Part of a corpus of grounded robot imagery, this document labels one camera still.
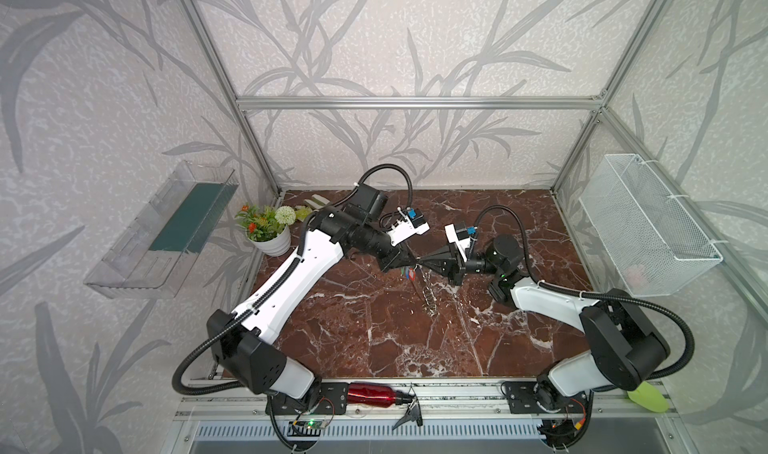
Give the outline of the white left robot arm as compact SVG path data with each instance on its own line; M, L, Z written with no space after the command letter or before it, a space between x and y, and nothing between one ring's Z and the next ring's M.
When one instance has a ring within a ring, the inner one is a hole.
M255 394L283 394L305 400L319 384L317 376L279 351L274 342L293 311L321 277L352 251L374 257L386 272L415 263L405 240L425 233L423 214L400 208L384 231L378 215L387 202L365 184L342 206L325 206L304 221L296 249L285 263L232 312L218 310L208 319L215 361Z

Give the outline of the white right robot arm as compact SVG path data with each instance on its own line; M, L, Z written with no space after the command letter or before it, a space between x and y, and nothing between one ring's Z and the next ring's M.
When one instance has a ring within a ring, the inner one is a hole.
M538 376L540 403L604 386L634 391L669 356L662 334L622 291L614 289L603 300L546 288L520 272L526 251L511 235L493 239L480 253L470 247L469 238L452 242L421 257L419 264L455 285L467 274L491 275L488 291L496 302L555 319L580 331L587 341L587 351L554 363Z

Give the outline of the bunch of coloured keys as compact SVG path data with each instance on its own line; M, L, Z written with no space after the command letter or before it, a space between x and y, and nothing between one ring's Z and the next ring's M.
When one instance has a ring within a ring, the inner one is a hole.
M414 281L416 279L417 271L414 267L406 266L400 269L400 273L403 278L409 281Z

